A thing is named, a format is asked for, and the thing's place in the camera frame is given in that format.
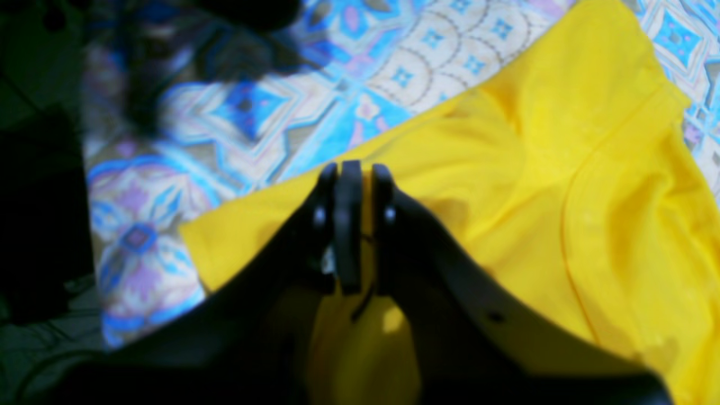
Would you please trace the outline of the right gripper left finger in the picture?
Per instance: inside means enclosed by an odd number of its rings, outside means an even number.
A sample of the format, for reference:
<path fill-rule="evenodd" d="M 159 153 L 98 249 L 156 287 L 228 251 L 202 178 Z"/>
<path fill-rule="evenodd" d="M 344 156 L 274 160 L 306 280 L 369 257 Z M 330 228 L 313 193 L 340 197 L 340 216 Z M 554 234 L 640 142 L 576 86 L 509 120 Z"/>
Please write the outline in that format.
<path fill-rule="evenodd" d="M 329 164 L 232 280 L 159 331 L 62 378 L 58 404 L 306 403 L 302 366 L 322 298 L 362 291 L 359 161 Z"/>

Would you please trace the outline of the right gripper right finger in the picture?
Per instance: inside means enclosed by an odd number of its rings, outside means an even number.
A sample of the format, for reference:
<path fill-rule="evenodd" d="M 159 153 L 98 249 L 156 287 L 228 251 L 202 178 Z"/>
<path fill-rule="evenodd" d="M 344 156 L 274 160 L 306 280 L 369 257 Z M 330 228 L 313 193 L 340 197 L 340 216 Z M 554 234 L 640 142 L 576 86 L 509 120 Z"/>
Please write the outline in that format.
<path fill-rule="evenodd" d="M 371 169 L 376 287 L 411 328 L 421 404 L 668 404 L 663 382 L 520 302 Z"/>

